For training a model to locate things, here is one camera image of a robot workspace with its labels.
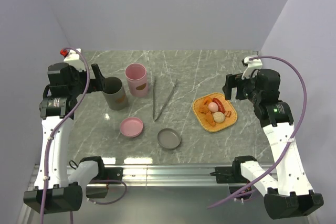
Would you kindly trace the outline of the pink egg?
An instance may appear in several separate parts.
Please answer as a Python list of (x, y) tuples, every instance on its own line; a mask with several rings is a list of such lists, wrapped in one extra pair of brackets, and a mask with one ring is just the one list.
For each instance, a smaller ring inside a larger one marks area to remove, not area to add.
[(210, 104), (208, 104), (208, 109), (212, 112), (218, 112), (219, 108), (218, 105), (215, 102), (211, 102)]

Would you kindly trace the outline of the white steamed bun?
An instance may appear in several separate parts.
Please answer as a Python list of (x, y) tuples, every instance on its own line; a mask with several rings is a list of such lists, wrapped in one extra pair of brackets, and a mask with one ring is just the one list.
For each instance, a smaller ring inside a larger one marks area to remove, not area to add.
[(215, 123), (223, 123), (225, 121), (225, 114), (217, 111), (213, 113), (213, 119)]

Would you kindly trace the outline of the orange fried piece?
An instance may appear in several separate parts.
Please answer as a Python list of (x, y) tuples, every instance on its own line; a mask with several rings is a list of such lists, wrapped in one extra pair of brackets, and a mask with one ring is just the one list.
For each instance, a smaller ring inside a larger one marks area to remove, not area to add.
[(201, 104), (201, 105), (198, 107), (198, 111), (199, 111), (199, 113), (201, 113), (201, 114), (207, 114), (207, 113), (209, 113), (208, 105), (206, 105), (206, 104)]

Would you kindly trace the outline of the fried chicken nugget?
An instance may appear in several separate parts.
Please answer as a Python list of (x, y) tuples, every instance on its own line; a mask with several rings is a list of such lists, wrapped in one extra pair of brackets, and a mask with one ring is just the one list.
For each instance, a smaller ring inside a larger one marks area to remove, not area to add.
[(212, 126), (212, 127), (216, 126), (216, 122), (213, 118), (213, 115), (210, 112), (204, 114), (204, 119), (210, 126)]

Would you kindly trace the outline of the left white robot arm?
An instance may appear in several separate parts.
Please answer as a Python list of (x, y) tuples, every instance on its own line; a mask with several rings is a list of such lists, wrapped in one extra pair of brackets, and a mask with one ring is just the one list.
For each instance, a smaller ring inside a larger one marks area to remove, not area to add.
[(39, 105), (43, 127), (43, 146), (39, 172), (30, 191), (24, 193), (24, 203), (40, 213), (54, 214), (77, 211), (84, 197), (102, 198), (102, 193), (87, 193), (91, 183), (122, 183), (122, 168), (107, 168), (102, 157), (84, 157), (71, 174), (67, 173), (67, 145), (74, 123), (74, 110), (80, 104), (79, 95), (102, 91), (104, 76), (99, 66), (92, 64), (94, 78), (89, 70), (77, 70), (68, 63), (56, 63), (48, 68), (49, 84)]

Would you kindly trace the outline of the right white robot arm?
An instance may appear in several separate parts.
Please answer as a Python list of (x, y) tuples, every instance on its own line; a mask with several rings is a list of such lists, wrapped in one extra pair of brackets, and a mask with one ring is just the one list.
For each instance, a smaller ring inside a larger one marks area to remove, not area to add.
[(263, 195), (271, 219), (308, 216), (323, 206), (320, 193), (314, 192), (305, 174), (298, 152), (289, 105), (279, 99), (280, 74), (270, 69), (252, 71), (250, 77), (228, 74), (223, 92), (225, 99), (237, 90), (237, 100), (249, 100), (268, 139), (275, 164), (265, 172), (252, 156), (235, 157), (231, 177), (247, 180)]

